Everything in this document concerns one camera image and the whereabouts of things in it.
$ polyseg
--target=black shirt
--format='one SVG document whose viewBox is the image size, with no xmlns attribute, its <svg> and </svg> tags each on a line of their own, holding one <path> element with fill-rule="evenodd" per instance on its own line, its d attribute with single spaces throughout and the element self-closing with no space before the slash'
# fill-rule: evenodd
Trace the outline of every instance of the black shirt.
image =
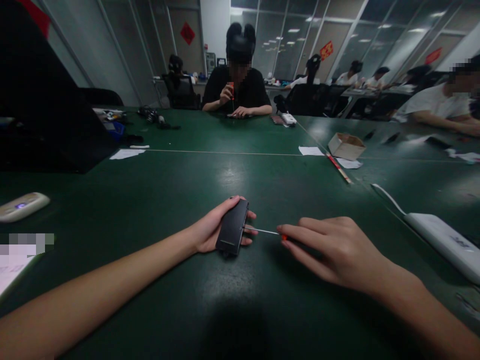
<svg viewBox="0 0 480 360">
<path fill-rule="evenodd" d="M 229 68 L 227 66 L 216 67 L 210 75 L 205 86 L 205 93 L 201 107 L 207 103 L 213 103 L 220 99 L 220 93 L 228 82 L 231 82 Z M 271 105 L 270 99 L 265 91 L 264 77 L 257 69 L 251 68 L 248 75 L 235 90 L 232 100 L 220 106 L 217 111 L 231 114 L 238 107 L 258 108 L 263 105 Z"/>
</svg>

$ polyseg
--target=white shirt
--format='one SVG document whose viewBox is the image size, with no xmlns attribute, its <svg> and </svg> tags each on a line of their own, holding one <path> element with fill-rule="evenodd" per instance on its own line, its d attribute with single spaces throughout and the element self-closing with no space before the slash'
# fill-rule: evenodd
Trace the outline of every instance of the white shirt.
<svg viewBox="0 0 480 360">
<path fill-rule="evenodd" d="M 424 110 L 444 119 L 470 114 L 469 98 L 467 96 L 446 97 L 443 92 L 444 85 L 445 83 L 442 83 L 416 93 L 398 109 L 392 120 L 406 123 L 411 113 Z"/>
<path fill-rule="evenodd" d="M 359 80 L 359 76 L 357 74 L 353 75 L 350 79 L 347 76 L 348 72 L 344 72 L 342 75 L 338 77 L 336 80 L 337 85 L 353 85 Z"/>
<path fill-rule="evenodd" d="M 371 88 L 383 88 L 384 87 L 384 78 L 381 77 L 380 80 L 377 80 L 375 76 L 372 76 L 366 81 L 366 86 Z"/>
<path fill-rule="evenodd" d="M 297 80 L 292 81 L 292 82 L 290 83 L 290 88 L 293 89 L 295 85 L 306 84 L 306 83 L 307 83 L 307 79 L 308 79 L 307 76 L 305 76 L 305 77 L 299 77 Z M 315 77 L 315 78 L 313 79 L 313 83 L 314 83 L 315 85 L 320 84 L 320 79 Z"/>
</svg>

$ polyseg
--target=forearm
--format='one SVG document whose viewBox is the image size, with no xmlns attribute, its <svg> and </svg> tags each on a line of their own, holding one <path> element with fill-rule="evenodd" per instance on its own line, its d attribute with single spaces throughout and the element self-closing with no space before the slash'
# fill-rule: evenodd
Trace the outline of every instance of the forearm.
<svg viewBox="0 0 480 360">
<path fill-rule="evenodd" d="M 217 101 L 213 101 L 213 102 L 207 102 L 205 105 L 203 105 L 203 108 L 201 110 L 205 111 L 205 112 L 216 111 L 221 106 L 222 105 L 220 104 L 220 100 L 217 100 Z"/>
<path fill-rule="evenodd" d="M 55 358 L 196 252 L 190 228 L 33 299 L 0 319 L 1 359 Z"/>
<path fill-rule="evenodd" d="M 452 315 L 413 274 L 395 267 L 392 286 L 374 296 L 411 328 L 435 359 L 480 359 L 480 339 Z"/>
<path fill-rule="evenodd" d="M 262 105 L 260 107 L 252 107 L 251 108 L 252 115 L 268 115 L 272 113 L 272 106 L 271 105 Z"/>
</svg>

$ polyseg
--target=cable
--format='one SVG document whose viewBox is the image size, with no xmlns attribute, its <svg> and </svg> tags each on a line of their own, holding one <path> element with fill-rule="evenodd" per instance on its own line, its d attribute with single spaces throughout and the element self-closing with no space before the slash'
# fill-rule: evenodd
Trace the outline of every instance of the cable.
<svg viewBox="0 0 480 360">
<path fill-rule="evenodd" d="M 400 211 L 403 215 L 407 215 L 407 213 L 405 213 L 405 211 L 402 210 L 402 208 L 397 204 L 397 202 L 394 200 L 394 198 L 391 197 L 390 194 L 388 192 L 386 192 L 383 187 L 381 187 L 378 184 L 370 184 L 370 185 L 373 186 L 374 188 L 379 188 L 380 190 L 382 190 L 385 193 L 385 195 L 390 199 L 390 201 L 393 203 L 393 205 L 395 205 L 395 207 L 398 209 L 398 211 Z"/>
</svg>

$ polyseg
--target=hand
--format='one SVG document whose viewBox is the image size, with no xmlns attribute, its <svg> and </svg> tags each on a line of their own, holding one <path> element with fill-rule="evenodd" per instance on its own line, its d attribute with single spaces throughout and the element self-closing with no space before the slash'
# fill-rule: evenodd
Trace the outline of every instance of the hand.
<svg viewBox="0 0 480 360">
<path fill-rule="evenodd" d="M 219 237 L 220 228 L 222 227 L 222 218 L 227 213 L 228 210 L 232 209 L 237 205 L 240 199 L 245 200 L 243 196 L 233 196 L 222 202 L 216 208 L 211 210 L 207 215 L 202 217 L 196 223 L 189 227 L 189 230 L 192 230 L 192 241 L 194 241 L 194 246 L 196 251 L 199 253 L 208 253 L 215 250 L 215 244 Z M 257 215 L 248 211 L 246 214 L 247 219 L 256 219 Z M 259 232 L 256 230 L 243 230 L 244 233 L 251 235 L 257 235 Z M 252 239 L 248 237 L 241 238 L 242 245 L 250 245 Z"/>
<path fill-rule="evenodd" d="M 351 218 L 302 217 L 298 226 L 280 225 L 277 230 L 322 253 L 317 260 L 293 242 L 282 241 L 299 262 L 329 283 L 375 297 L 398 275 L 413 276 L 383 256 Z"/>
<path fill-rule="evenodd" d="M 223 104 L 228 103 L 232 99 L 232 92 L 234 91 L 234 88 L 230 85 L 225 85 L 225 87 L 222 89 L 220 93 L 220 106 Z"/>
<path fill-rule="evenodd" d="M 459 131 L 463 134 L 480 138 L 480 125 L 478 124 L 460 124 Z"/>
<path fill-rule="evenodd" d="M 239 106 L 234 112 L 231 113 L 231 115 L 237 119 L 243 119 L 248 115 L 253 115 L 253 112 L 254 111 L 251 108 Z"/>
</svg>

